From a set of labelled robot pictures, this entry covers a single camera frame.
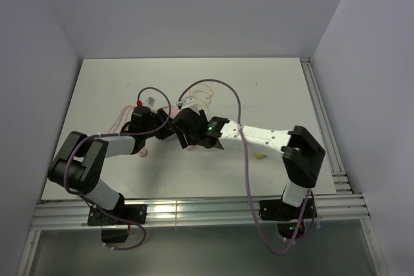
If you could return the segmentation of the pink power strip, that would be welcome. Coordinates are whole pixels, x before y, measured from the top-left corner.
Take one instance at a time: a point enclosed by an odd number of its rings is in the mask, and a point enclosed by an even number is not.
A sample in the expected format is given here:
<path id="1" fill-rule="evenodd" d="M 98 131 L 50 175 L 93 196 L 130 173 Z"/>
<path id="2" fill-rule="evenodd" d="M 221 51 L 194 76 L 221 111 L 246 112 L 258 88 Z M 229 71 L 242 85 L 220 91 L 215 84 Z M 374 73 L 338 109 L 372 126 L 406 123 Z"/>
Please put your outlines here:
<path id="1" fill-rule="evenodd" d="M 178 115 L 178 113 L 180 112 L 180 108 L 178 107 L 178 106 L 173 106 L 172 108 L 171 108 L 171 111 L 170 111 L 170 114 L 169 114 L 169 117 L 172 119 L 172 120 L 174 120 L 176 117 L 177 117 L 177 115 Z"/>

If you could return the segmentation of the yellow plug adapter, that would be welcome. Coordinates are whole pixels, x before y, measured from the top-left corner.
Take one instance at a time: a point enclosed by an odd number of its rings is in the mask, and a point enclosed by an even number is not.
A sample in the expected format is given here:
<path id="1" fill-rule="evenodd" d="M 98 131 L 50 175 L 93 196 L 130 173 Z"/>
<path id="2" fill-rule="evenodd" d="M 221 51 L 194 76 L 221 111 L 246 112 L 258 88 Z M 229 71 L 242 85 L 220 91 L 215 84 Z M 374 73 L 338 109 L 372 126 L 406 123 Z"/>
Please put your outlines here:
<path id="1" fill-rule="evenodd" d="M 257 159 L 257 160 L 264 160 L 264 159 L 268 158 L 268 156 L 267 156 L 267 155 L 265 155 L 265 154 L 261 154 L 261 153 L 254 153 L 254 157 L 255 157 L 255 159 Z"/>

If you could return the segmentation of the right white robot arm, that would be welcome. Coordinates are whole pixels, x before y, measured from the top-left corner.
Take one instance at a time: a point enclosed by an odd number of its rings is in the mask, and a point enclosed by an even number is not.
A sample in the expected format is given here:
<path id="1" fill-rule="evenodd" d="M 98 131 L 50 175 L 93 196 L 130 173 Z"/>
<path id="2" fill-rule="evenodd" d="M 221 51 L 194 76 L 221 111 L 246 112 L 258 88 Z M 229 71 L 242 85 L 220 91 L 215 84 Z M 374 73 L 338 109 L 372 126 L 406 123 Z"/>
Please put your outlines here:
<path id="1" fill-rule="evenodd" d="M 205 114 L 181 109 L 172 121 L 182 148 L 198 145 L 206 149 L 247 149 L 283 162 L 288 181 L 283 190 L 280 210 L 295 217 L 302 210 L 308 190 L 316 186 L 325 150 L 305 128 L 296 125 L 290 131 L 261 129 L 239 125 L 222 117 L 208 120 Z"/>

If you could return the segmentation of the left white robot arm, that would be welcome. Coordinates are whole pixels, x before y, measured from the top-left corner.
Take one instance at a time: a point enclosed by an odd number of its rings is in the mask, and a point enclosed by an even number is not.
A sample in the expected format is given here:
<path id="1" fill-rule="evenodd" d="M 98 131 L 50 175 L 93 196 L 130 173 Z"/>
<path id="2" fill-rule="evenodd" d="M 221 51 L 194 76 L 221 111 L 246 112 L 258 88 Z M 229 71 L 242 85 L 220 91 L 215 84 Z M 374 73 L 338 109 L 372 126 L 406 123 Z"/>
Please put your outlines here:
<path id="1" fill-rule="evenodd" d="M 154 112 L 139 106 L 133 109 L 131 119 L 119 133 L 88 136 L 73 131 L 54 157 L 48 180 L 99 206 L 106 220 L 118 224 L 126 216 L 124 196 L 101 179 L 105 159 L 138 154 L 147 139 L 171 136 L 171 125 L 172 118 L 163 109 Z"/>

